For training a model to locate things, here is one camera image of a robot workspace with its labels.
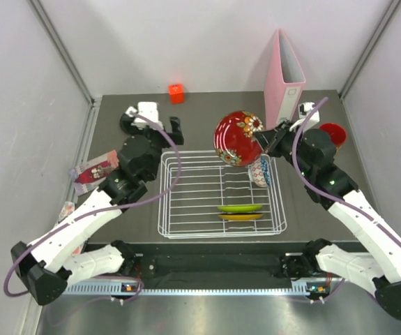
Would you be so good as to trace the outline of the red floral plate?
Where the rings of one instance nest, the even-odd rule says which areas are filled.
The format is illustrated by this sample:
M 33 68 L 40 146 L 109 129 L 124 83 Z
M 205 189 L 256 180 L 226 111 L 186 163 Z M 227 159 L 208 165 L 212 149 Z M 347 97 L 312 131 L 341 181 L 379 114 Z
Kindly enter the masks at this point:
M 245 110 L 231 112 L 222 118 L 215 129 L 215 152 L 226 164 L 245 167 L 262 154 L 262 149 L 253 135 L 264 130 L 262 120 L 255 114 Z

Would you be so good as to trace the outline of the yellow plate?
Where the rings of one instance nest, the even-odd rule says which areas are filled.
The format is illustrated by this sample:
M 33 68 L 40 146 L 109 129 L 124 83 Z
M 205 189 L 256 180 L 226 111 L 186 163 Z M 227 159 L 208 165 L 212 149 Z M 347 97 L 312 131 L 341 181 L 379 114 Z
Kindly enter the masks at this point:
M 222 220 L 225 221 L 236 221 L 236 222 L 244 222 L 244 221 L 254 221 L 259 220 L 263 214 L 262 213 L 250 213 L 250 214 L 219 214 L 218 215 Z

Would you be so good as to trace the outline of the red illustrated card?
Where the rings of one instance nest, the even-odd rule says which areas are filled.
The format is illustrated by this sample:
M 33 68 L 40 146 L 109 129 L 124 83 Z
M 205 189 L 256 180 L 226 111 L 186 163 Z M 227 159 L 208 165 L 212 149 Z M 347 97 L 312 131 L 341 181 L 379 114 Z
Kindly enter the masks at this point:
M 111 150 L 70 170 L 76 195 L 96 189 L 119 166 L 116 150 Z

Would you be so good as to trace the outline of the red cup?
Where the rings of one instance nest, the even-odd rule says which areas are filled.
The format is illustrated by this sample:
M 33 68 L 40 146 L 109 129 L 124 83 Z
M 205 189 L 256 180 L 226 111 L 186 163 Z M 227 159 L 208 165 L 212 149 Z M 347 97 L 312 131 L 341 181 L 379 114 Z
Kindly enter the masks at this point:
M 347 140 L 347 132 L 339 124 L 325 123 L 319 127 L 329 134 L 332 143 L 339 149 Z

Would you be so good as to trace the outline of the green plate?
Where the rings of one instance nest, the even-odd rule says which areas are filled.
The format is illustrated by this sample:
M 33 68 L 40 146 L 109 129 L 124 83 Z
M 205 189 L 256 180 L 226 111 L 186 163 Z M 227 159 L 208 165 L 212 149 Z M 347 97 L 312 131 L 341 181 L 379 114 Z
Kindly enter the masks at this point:
M 260 210 L 263 207 L 262 204 L 240 204 L 240 205 L 227 205 L 218 206 L 218 210 L 224 213 L 252 213 Z

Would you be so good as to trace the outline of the orange cube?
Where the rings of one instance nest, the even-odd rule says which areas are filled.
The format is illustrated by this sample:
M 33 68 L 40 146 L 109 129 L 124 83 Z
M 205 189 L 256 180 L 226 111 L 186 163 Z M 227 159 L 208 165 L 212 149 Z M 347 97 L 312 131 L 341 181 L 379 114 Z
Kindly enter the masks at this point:
M 169 99 L 172 104 L 180 104 L 180 103 L 183 103 L 185 100 L 182 84 L 169 85 L 168 86 L 168 94 L 169 94 Z

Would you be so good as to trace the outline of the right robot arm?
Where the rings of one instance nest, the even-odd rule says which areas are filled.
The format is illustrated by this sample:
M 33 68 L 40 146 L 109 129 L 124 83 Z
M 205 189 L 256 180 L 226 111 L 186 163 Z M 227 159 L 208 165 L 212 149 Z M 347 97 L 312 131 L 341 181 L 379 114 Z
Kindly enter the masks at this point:
M 284 122 L 253 135 L 265 154 L 290 163 L 310 198 L 338 219 L 370 254 L 352 255 L 324 239 L 311 241 L 302 265 L 311 276 L 331 272 L 373 295 L 401 320 L 401 237 L 373 209 L 354 180 L 334 163 L 336 146 L 319 128 L 291 131 Z

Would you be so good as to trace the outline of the red blue patterned bowl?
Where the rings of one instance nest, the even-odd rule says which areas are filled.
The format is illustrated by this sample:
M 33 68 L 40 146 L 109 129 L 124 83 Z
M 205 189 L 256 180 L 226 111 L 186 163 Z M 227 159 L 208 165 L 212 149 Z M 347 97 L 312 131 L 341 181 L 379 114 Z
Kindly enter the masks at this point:
M 268 188 L 271 185 L 268 161 L 260 156 L 257 160 L 249 164 L 248 176 L 251 182 L 260 188 Z

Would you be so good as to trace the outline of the floral patterned cloth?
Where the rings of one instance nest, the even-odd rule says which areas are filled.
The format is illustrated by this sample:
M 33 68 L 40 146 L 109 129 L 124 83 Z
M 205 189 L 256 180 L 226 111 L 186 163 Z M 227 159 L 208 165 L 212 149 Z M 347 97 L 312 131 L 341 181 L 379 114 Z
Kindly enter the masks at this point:
M 71 215 L 75 210 L 75 203 L 74 202 L 69 202 L 65 201 L 63 207 L 61 208 L 61 211 L 58 216 L 58 220 L 54 226 L 60 225 L 69 215 Z M 76 256 L 82 253 L 84 249 L 85 243 L 83 242 L 80 244 L 72 253 L 72 256 Z

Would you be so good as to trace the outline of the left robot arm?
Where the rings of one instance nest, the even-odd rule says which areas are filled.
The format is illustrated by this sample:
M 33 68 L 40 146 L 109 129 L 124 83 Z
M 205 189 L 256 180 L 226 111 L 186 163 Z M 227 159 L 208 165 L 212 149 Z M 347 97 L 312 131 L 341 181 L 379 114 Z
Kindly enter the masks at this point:
M 13 265 L 3 284 L 7 296 L 15 296 L 8 289 L 13 274 L 38 305 L 46 306 L 81 281 L 104 274 L 125 277 L 133 273 L 135 254 L 123 241 L 79 255 L 74 251 L 129 208 L 157 199 L 143 199 L 146 185 L 157 177 L 163 150 L 177 150 L 184 143 L 179 118 L 170 117 L 169 122 L 172 130 L 168 133 L 158 122 L 137 112 L 123 114 L 120 124 L 128 137 L 116 154 L 118 166 L 59 225 L 33 242 L 20 241 L 11 248 Z

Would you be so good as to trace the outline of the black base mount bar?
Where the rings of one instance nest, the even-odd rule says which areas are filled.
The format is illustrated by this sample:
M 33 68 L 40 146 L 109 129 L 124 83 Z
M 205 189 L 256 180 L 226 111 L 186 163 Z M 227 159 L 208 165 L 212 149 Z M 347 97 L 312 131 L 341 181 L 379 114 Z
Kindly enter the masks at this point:
M 170 278 L 188 284 L 206 285 L 230 275 L 225 283 L 233 284 L 238 276 L 267 276 L 281 281 L 321 276 L 308 247 L 317 243 L 165 243 L 124 244 L 114 241 L 126 252 L 125 263 L 115 270 L 119 276 L 137 275 L 147 281 L 168 281 Z

